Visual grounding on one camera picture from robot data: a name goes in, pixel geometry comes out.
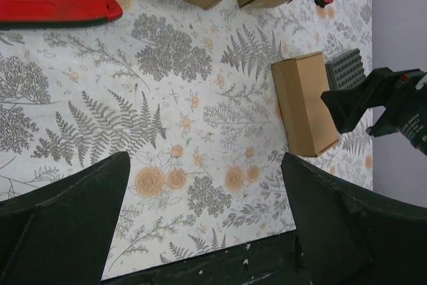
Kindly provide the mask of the floral patterned table mat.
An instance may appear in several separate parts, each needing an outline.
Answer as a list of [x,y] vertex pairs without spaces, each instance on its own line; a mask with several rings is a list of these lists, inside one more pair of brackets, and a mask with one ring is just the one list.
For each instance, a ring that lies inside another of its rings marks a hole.
[[1,198],[127,151],[104,278],[292,230],[271,66],[357,46],[370,67],[371,0],[116,1],[107,25],[1,33]]

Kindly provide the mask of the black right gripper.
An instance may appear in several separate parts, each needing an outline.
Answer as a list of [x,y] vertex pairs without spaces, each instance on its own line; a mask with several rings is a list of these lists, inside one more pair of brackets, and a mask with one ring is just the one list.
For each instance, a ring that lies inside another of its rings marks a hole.
[[426,154],[426,72],[391,69],[373,70],[361,83],[350,89],[329,90],[321,99],[339,133],[353,131],[367,109],[383,106],[385,110],[366,132],[372,137],[401,133],[414,147]]

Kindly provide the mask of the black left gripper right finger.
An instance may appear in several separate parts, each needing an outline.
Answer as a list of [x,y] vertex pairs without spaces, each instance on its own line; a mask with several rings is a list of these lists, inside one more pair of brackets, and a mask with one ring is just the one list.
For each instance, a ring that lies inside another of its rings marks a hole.
[[289,153],[282,175],[313,284],[426,283],[426,208]]

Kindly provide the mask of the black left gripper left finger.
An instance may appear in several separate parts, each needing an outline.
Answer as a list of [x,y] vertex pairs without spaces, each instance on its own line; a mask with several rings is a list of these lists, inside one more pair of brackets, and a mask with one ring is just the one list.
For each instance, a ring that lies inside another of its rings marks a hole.
[[117,152],[1,202],[2,284],[100,284],[130,173]]

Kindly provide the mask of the small cardboard express box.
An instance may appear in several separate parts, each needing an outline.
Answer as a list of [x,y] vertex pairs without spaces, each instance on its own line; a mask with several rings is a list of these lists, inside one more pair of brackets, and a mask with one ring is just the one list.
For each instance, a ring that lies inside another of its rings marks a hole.
[[323,53],[277,62],[272,65],[272,76],[289,151],[316,158],[336,145],[338,132],[321,99],[330,89]]

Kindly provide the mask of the grey studded building plate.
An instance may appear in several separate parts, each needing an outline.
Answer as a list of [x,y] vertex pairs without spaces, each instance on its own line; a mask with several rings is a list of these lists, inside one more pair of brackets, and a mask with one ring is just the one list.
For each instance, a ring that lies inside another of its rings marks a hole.
[[335,55],[325,66],[330,90],[351,89],[366,78],[358,48]]

